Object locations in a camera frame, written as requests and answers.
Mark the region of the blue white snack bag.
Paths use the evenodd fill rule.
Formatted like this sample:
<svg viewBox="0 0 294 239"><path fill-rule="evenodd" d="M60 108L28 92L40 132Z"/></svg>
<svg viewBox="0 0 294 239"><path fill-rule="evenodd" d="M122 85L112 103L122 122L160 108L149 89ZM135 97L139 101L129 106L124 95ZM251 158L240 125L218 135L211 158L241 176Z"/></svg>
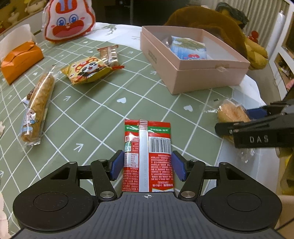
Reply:
<svg viewBox="0 0 294 239"><path fill-rule="evenodd" d="M168 36L161 41L180 60L206 60L207 52L204 43L191 38Z"/></svg>

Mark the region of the cream fringed cloth bag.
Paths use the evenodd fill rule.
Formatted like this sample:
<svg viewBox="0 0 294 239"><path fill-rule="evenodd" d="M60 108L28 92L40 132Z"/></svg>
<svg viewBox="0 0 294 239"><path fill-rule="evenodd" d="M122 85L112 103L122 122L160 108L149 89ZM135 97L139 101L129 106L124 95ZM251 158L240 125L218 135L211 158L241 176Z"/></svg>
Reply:
<svg viewBox="0 0 294 239"><path fill-rule="evenodd" d="M3 209L4 209L4 199L1 193L0 195L0 238L10 239L11 235L9 233L8 219Z"/></svg>

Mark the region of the brown cracker packet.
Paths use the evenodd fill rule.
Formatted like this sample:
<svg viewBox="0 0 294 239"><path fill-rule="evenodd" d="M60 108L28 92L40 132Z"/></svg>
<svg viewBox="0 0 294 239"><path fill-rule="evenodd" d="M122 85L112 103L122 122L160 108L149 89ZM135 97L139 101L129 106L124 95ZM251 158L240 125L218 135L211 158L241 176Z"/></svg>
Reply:
<svg viewBox="0 0 294 239"><path fill-rule="evenodd" d="M106 65L110 67L119 66L120 64L118 62L118 54L117 54L118 47L119 46L116 44L116 45L98 48L97 51L99 52L100 59Z"/></svg>

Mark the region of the red white rabbit snack bag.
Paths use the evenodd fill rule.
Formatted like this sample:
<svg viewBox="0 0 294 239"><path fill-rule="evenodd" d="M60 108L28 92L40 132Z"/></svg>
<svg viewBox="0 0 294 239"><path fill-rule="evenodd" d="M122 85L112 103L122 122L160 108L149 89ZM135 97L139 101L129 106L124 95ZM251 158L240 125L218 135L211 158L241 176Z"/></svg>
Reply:
<svg viewBox="0 0 294 239"><path fill-rule="evenodd" d="M92 2L87 0L49 1L42 14L44 38L59 43L90 33L96 23Z"/></svg>

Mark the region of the pink cardboard box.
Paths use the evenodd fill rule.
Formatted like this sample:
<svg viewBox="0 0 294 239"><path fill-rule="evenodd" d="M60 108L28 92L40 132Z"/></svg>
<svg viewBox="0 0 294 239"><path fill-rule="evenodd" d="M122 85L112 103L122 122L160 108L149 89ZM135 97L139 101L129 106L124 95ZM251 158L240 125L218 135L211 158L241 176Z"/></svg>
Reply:
<svg viewBox="0 0 294 239"><path fill-rule="evenodd" d="M181 60L164 43L172 36L203 43L207 59L189 53L191 59ZM239 85L250 66L245 57L203 29L144 26L140 38L141 51L173 95Z"/></svg>

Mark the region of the bread packet clear wrap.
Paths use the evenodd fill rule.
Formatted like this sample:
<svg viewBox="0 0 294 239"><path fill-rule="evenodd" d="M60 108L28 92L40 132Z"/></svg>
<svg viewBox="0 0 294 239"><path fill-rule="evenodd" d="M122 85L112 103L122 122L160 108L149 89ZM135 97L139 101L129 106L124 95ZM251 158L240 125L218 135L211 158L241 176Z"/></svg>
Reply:
<svg viewBox="0 0 294 239"><path fill-rule="evenodd" d="M209 101L212 107L206 106L202 111L205 116L211 115L216 117L218 122L249 122L245 108L235 101L229 99L215 99ZM237 155L243 163L248 163L255 155L254 148L237 149Z"/></svg>

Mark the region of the white shelf unit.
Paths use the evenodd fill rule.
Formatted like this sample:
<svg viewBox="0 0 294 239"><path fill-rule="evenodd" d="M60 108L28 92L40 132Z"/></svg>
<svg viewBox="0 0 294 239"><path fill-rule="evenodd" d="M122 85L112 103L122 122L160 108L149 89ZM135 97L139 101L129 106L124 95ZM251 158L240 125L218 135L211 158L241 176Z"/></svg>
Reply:
<svg viewBox="0 0 294 239"><path fill-rule="evenodd" d="M286 3L288 7L277 13L267 45L269 66L280 98L284 98L293 86L293 48L290 47L290 40L293 37L293 3Z"/></svg>

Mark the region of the red green snack packet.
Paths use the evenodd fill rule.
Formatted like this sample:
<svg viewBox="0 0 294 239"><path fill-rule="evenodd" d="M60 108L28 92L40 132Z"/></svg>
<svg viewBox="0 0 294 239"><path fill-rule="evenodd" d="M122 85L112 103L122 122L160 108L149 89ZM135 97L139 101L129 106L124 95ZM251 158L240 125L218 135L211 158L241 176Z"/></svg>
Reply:
<svg viewBox="0 0 294 239"><path fill-rule="evenodd" d="M171 125L125 120L124 192L173 192Z"/></svg>

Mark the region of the brown plush toy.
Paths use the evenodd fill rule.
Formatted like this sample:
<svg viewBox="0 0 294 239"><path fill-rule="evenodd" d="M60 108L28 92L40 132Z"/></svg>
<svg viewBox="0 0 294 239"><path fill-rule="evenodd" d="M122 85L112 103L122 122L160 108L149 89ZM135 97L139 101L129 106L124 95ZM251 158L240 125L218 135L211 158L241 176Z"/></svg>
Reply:
<svg viewBox="0 0 294 239"><path fill-rule="evenodd" d="M219 3L216 10L202 6L180 8L168 18L165 26L206 30L245 57L250 62L250 70L261 70L268 63L268 53L243 33L242 27L247 22L241 11L226 3Z"/></svg>

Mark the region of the green grid tablecloth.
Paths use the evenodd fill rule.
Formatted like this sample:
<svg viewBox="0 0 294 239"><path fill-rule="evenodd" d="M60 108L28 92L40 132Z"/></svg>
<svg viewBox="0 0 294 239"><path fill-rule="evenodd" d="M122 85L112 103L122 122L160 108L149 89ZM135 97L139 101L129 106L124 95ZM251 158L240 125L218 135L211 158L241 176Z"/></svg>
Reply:
<svg viewBox="0 0 294 239"><path fill-rule="evenodd" d="M88 165L110 158L124 147L124 121L152 120L171 124L171 147L187 159L208 165L229 161L260 179L260 152L244 162L239 151L215 134L215 114L207 109L225 98L246 108L262 105L256 83L245 77L237 87L222 87L172 95L139 50L140 27L98 24L93 35L61 45L39 44L44 59L12 85L1 79L1 192L10 234L19 230L12 212L15 197L61 165ZM19 133L25 112L22 99L36 85L43 70L95 56L98 48L117 44L124 69L94 83L73 85L59 74L43 127L41 143L23 148Z"/></svg>

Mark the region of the long bread stick packet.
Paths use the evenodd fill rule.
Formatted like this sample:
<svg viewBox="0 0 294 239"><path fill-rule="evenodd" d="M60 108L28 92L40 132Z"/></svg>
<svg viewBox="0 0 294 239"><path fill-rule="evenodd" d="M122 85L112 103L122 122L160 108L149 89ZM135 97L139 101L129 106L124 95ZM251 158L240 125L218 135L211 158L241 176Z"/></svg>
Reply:
<svg viewBox="0 0 294 239"><path fill-rule="evenodd" d="M40 144L47 109L55 84L55 71L56 65L54 64L41 75L31 93L20 131L20 141L23 147Z"/></svg>

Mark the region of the orange tissue pack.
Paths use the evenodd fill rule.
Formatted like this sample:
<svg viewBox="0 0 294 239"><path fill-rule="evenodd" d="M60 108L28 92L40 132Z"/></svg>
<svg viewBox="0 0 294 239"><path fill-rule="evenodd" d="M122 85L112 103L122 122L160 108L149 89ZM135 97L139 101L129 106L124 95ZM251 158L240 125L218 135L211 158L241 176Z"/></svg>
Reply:
<svg viewBox="0 0 294 239"><path fill-rule="evenodd" d="M1 40L1 72L8 85L43 58L29 24L19 26Z"/></svg>

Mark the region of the yellow panda snack bag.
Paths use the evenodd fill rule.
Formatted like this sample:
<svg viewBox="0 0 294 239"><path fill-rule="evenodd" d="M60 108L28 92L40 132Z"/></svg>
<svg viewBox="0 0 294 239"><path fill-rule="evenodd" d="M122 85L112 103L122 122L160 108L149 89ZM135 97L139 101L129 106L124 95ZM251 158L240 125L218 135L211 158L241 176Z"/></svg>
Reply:
<svg viewBox="0 0 294 239"><path fill-rule="evenodd" d="M109 66L99 58L87 57L62 68L61 72L68 77L72 85L77 85L92 83L118 69L124 69L124 66Z"/></svg>

